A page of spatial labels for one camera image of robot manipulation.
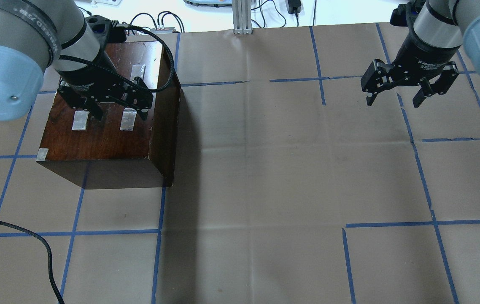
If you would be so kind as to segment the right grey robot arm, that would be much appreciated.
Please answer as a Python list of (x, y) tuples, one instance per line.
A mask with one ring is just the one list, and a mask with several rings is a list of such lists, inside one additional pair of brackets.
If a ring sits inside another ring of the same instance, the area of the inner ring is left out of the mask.
[(446, 94), (458, 77), (452, 57), (461, 47), (480, 75), (480, 0), (412, 0), (394, 9), (390, 23), (407, 27), (408, 35), (392, 63), (375, 59), (362, 76), (368, 106), (397, 86), (420, 87), (416, 108)]

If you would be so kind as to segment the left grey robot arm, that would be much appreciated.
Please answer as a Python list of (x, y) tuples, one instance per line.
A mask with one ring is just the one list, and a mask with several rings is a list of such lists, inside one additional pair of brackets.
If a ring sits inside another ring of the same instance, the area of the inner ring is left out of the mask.
[(124, 80), (105, 52), (126, 40), (122, 28), (101, 16), (84, 17), (72, 0), (0, 0), (0, 121), (30, 111), (53, 68), (65, 84), (59, 92), (74, 109), (100, 119), (97, 103), (151, 107), (140, 78)]

